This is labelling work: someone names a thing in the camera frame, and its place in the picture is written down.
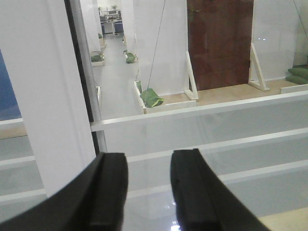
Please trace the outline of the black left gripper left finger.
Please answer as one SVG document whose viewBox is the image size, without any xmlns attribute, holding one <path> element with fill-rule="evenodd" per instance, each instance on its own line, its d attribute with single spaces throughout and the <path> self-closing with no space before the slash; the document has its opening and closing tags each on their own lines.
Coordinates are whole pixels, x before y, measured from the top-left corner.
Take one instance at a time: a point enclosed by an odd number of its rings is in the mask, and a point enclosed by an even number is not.
<svg viewBox="0 0 308 231">
<path fill-rule="evenodd" d="M 124 153 L 101 153 L 70 183 L 0 224 L 2 231 L 120 231 L 128 192 Z"/>
</svg>

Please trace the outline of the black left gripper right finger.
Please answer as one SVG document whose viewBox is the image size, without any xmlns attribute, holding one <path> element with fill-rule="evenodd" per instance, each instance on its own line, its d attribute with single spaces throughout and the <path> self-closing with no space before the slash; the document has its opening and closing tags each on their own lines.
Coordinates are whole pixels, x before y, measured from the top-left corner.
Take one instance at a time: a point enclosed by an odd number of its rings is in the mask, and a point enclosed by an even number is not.
<svg viewBox="0 0 308 231">
<path fill-rule="evenodd" d="M 225 186 L 198 149 L 174 150 L 170 182 L 183 231 L 267 231 Z"/>
</svg>

